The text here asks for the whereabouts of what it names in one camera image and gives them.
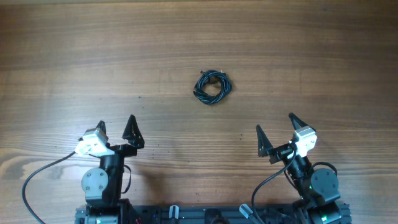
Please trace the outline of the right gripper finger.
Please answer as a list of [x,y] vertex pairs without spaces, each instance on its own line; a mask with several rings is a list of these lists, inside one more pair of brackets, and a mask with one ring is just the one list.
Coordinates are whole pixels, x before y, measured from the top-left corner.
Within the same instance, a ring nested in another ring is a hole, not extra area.
[[309,126],[306,122],[302,121],[294,113],[289,113],[289,118],[290,118],[290,120],[292,122],[292,126],[294,127],[295,131],[298,131],[298,130],[301,130],[301,129],[312,129],[313,131],[316,131],[315,128]]
[[274,147],[259,124],[256,126],[256,134],[258,141],[258,156],[259,157],[269,156],[271,152],[274,150]]

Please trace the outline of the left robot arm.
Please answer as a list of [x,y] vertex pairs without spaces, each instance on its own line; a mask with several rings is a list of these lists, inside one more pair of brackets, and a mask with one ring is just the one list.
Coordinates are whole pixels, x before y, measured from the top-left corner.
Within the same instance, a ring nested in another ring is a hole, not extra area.
[[130,201],[121,198],[131,186],[128,184],[125,190],[122,189],[124,170],[129,169],[124,160],[136,156],[137,150],[145,144],[134,115],[130,115],[122,138],[126,144],[111,146],[105,122],[100,121],[79,139],[75,152],[80,156],[87,154],[99,158],[99,167],[90,169],[82,177],[86,206],[76,210],[75,223],[142,222]]

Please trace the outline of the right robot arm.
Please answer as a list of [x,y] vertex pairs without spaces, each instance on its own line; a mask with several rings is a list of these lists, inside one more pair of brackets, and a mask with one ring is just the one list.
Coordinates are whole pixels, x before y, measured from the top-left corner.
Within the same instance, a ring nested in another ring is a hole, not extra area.
[[294,113],[289,113],[294,128],[292,139],[274,147],[260,125],[256,126],[258,156],[268,157],[271,164],[282,162],[281,170],[263,180],[253,191],[251,207],[254,216],[264,223],[256,208],[257,192],[277,176],[284,174],[290,185],[300,195],[300,200],[292,204],[294,216],[286,215],[294,223],[331,223],[342,219],[336,200],[338,190],[338,171],[329,162],[312,164],[308,159],[317,142],[317,131]]

